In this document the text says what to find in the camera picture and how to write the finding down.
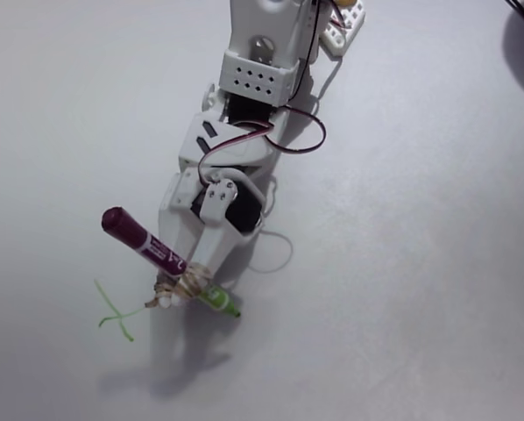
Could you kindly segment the white gripper, black motor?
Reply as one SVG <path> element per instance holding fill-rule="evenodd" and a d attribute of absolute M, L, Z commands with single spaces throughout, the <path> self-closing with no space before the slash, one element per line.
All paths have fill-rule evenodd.
<path fill-rule="evenodd" d="M 241 235 L 252 235 L 262 224 L 265 206 L 264 194 L 240 169 L 187 167 L 162 199 L 159 239 L 185 262 L 192 258 L 214 275 Z"/>

